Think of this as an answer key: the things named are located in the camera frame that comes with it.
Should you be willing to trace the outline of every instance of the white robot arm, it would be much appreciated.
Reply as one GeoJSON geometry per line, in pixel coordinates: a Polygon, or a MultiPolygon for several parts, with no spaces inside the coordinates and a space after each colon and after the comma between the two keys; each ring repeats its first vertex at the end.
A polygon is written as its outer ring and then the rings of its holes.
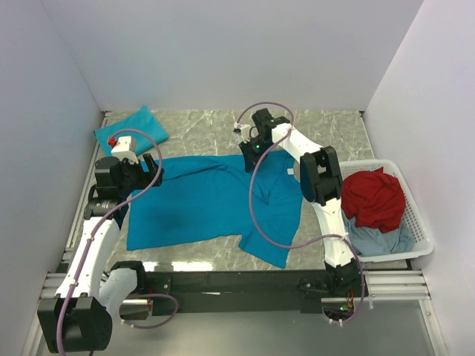
{"type": "MultiPolygon", "coordinates": [[[[132,191],[146,188],[158,175],[157,164],[151,155],[143,155],[148,168],[148,171],[144,171],[134,149],[135,141],[131,136],[120,137],[114,142],[113,156],[99,159],[95,163],[96,185],[89,193],[82,238],[73,262],[55,297],[41,300],[38,307],[39,322],[51,352],[59,351],[56,328],[59,310],[65,300],[69,300],[69,304],[62,323],[64,350],[103,350],[111,338],[112,320],[119,314],[124,299],[130,294],[148,292],[145,289],[145,269],[140,261],[116,263],[107,281],[101,285],[105,264],[119,239],[119,230],[128,210],[127,205],[122,208],[118,205],[125,202],[132,191]],[[93,229],[112,209],[119,210],[101,224],[93,238],[93,229]],[[79,279],[75,280],[74,275],[80,265],[82,271],[79,279]],[[67,295],[71,285],[76,288],[69,298],[67,295]]],[[[162,178],[163,169],[154,186],[160,185],[162,178]]]]}
{"type": "MultiPolygon", "coordinates": [[[[324,148],[306,138],[293,128],[284,117],[274,118],[267,109],[256,111],[252,116],[255,126],[235,124],[240,133],[240,148],[244,155],[246,170],[251,171],[263,152],[273,143],[292,133],[279,146],[300,162],[301,189],[317,214],[321,233],[338,234],[347,238],[341,216],[341,174],[333,148],[324,148]],[[257,136],[251,137],[256,128],[257,136]]],[[[347,244],[336,237],[324,240],[325,262],[336,268],[350,263],[353,254],[347,244]]]]}

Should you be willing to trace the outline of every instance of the cable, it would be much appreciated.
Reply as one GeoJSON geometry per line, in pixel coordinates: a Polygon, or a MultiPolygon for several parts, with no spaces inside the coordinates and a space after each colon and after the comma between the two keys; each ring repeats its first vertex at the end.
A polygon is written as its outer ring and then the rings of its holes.
{"type": "Polygon", "coordinates": [[[243,118],[244,114],[247,111],[249,111],[250,109],[252,109],[252,108],[254,108],[258,105],[262,105],[262,104],[276,105],[280,108],[285,109],[290,115],[290,129],[287,131],[287,133],[285,134],[284,137],[282,137],[278,141],[274,142],[269,148],[267,148],[264,151],[262,156],[259,158],[258,163],[255,165],[254,171],[252,172],[251,183],[249,184],[249,211],[251,213],[252,222],[254,223],[254,226],[255,226],[256,230],[258,230],[259,234],[261,234],[261,236],[264,239],[266,239],[269,243],[271,243],[271,244],[273,244],[277,247],[280,247],[280,248],[286,248],[286,249],[289,249],[289,250],[294,249],[294,248],[302,248],[302,247],[308,246],[312,243],[316,243],[317,241],[322,241],[323,239],[326,239],[328,237],[338,237],[338,238],[342,239],[347,244],[348,248],[350,249],[350,251],[353,253],[353,256],[355,257],[355,261],[358,264],[359,274],[361,276],[361,299],[360,299],[358,307],[355,309],[353,315],[351,317],[349,317],[348,319],[342,321],[342,323],[347,323],[347,322],[351,321],[359,313],[361,307],[363,306],[364,286],[365,286],[364,275],[363,275],[363,265],[361,264],[361,261],[359,260],[358,254],[356,253],[356,251],[352,247],[352,245],[348,242],[348,240],[344,239],[343,236],[341,236],[339,234],[326,234],[326,235],[322,235],[320,237],[314,237],[313,239],[307,241],[306,243],[301,243],[299,245],[282,245],[280,243],[277,243],[277,242],[271,240],[264,233],[264,231],[262,231],[262,229],[259,226],[259,223],[258,223],[258,221],[255,217],[254,207],[252,206],[252,190],[254,188],[255,177],[258,173],[259,167],[261,166],[261,163],[264,161],[264,159],[266,158],[266,156],[269,154],[270,151],[272,151],[274,148],[276,148],[285,139],[288,139],[290,137],[290,134],[292,133],[292,129],[294,127],[294,121],[295,121],[294,113],[287,106],[279,104],[278,102],[258,102],[256,104],[253,104],[253,105],[247,107],[246,109],[244,109],[244,111],[241,113],[241,115],[237,118],[236,122],[239,122],[243,118]]]}
{"type": "Polygon", "coordinates": [[[137,324],[131,323],[130,321],[124,320],[124,324],[127,324],[132,328],[135,328],[135,329],[155,329],[155,328],[158,328],[159,326],[167,324],[167,322],[170,321],[171,319],[173,319],[173,317],[178,312],[178,307],[179,307],[178,300],[177,300],[177,298],[175,298],[171,295],[151,293],[151,294],[141,294],[141,295],[137,295],[137,296],[133,296],[133,297],[134,298],[139,298],[139,297],[140,298],[166,298],[166,299],[169,299],[169,300],[173,301],[173,303],[175,304],[175,309],[168,318],[166,318],[164,321],[161,321],[160,323],[154,324],[154,325],[137,325],[137,324]]]}
{"type": "Polygon", "coordinates": [[[65,348],[63,346],[63,343],[62,343],[62,324],[65,320],[65,316],[66,316],[66,310],[68,308],[68,304],[73,296],[73,293],[74,293],[74,289],[76,288],[77,286],[77,281],[79,280],[79,277],[81,275],[81,271],[82,271],[82,268],[84,267],[84,264],[85,264],[85,261],[86,261],[86,258],[88,256],[88,253],[89,253],[89,250],[91,249],[91,244],[92,242],[94,241],[94,236],[96,235],[97,231],[99,230],[99,228],[101,227],[101,225],[104,223],[104,221],[106,221],[110,216],[112,216],[116,211],[120,210],[123,206],[129,204],[130,202],[134,201],[135,199],[138,199],[140,198],[143,194],[145,194],[147,192],[148,189],[150,189],[151,187],[154,186],[155,182],[158,180],[158,178],[160,177],[160,173],[162,171],[162,153],[160,152],[160,149],[158,148],[158,145],[157,143],[155,143],[154,139],[152,139],[148,134],[146,134],[145,132],[142,132],[140,130],[135,130],[133,128],[126,128],[126,129],[122,129],[122,130],[118,130],[114,135],[112,135],[112,138],[115,138],[117,135],[119,134],[123,134],[123,133],[126,133],[126,132],[133,132],[135,134],[139,134],[139,135],[142,135],[144,136],[148,141],[150,141],[152,143],[152,145],[155,147],[155,150],[157,151],[158,153],[158,160],[159,160],[159,164],[158,164],[158,171],[157,171],[157,174],[155,174],[155,177],[151,180],[151,182],[145,187],[145,189],[143,189],[141,192],[139,192],[137,195],[135,195],[134,197],[131,197],[129,199],[127,199],[126,201],[124,202],[121,202],[119,205],[117,205],[116,207],[114,207],[113,209],[111,209],[106,215],[104,215],[101,220],[99,220],[99,222],[96,224],[96,226],[94,226],[94,228],[92,229],[91,231],[91,235],[90,237],[88,238],[87,242],[86,242],[86,245],[85,245],[85,248],[84,248],[84,251],[82,252],[82,256],[81,256],[81,260],[79,260],[79,264],[78,264],[78,267],[77,267],[77,270],[76,272],[74,273],[74,276],[73,276],[73,281],[75,283],[71,284],[69,286],[69,290],[68,290],[68,293],[66,294],[66,298],[62,304],[62,307],[61,307],[61,311],[59,312],[59,318],[58,318],[58,324],[56,326],[56,345],[58,347],[58,353],[61,355],[61,356],[66,356],[66,352],[65,352],[65,348]]]}

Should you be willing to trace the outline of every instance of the white backdrop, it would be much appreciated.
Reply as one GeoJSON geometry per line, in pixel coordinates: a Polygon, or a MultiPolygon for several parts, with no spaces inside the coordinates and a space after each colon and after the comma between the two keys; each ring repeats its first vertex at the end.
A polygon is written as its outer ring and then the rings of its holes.
{"type": "Polygon", "coordinates": [[[103,110],[364,110],[422,0],[42,2],[103,110]]]}
{"type": "Polygon", "coordinates": [[[474,354],[475,2],[425,0],[365,114],[435,236],[419,261],[451,355],[474,354]]]}
{"type": "Polygon", "coordinates": [[[39,1],[0,1],[0,354],[61,260],[100,112],[39,1]]]}

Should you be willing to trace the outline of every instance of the marble table surface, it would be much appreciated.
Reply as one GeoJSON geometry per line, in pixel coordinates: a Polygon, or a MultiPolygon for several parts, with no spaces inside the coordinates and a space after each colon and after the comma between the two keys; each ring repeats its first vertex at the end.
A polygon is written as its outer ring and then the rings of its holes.
{"type": "MultiPolygon", "coordinates": [[[[152,111],[170,138],[160,144],[164,158],[186,155],[240,154],[239,138],[232,133],[240,111],[152,111]]],[[[284,111],[271,110],[272,115],[284,111]]],[[[118,122],[130,111],[113,111],[105,115],[105,125],[118,122]]],[[[243,122],[250,121],[250,116],[243,122]]],[[[358,111],[296,111],[295,127],[319,145],[331,145],[340,161],[372,159],[373,151],[364,123],[358,111]]],[[[154,158],[157,153],[150,150],[154,158]]],[[[99,149],[94,159],[103,157],[99,149]]],[[[218,237],[213,240],[162,248],[127,251],[128,216],[122,226],[119,242],[108,259],[107,269],[120,260],[142,260],[148,271],[248,271],[278,269],[253,257],[238,247],[240,236],[218,237]]],[[[301,221],[293,243],[302,243],[321,234],[311,205],[304,200],[301,221]]],[[[324,268],[323,243],[291,250],[286,269],[324,268]]]]}

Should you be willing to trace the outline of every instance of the white basket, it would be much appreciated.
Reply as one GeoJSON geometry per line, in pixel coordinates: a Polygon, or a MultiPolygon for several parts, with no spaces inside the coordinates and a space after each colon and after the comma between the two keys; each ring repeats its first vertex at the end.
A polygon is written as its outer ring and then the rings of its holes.
{"type": "Polygon", "coordinates": [[[362,262],[384,262],[395,260],[406,260],[408,258],[416,258],[429,254],[433,250],[432,236],[430,236],[427,227],[422,221],[421,213],[417,208],[416,201],[413,195],[410,193],[409,187],[404,180],[398,166],[387,159],[365,159],[361,161],[348,161],[340,162],[341,175],[343,179],[349,175],[359,172],[375,170],[383,167],[383,171],[386,174],[390,174],[393,177],[399,179],[402,191],[406,198],[406,209],[402,218],[406,222],[406,225],[412,230],[416,243],[412,251],[402,254],[385,254],[382,256],[372,257],[360,257],[362,262]]]}

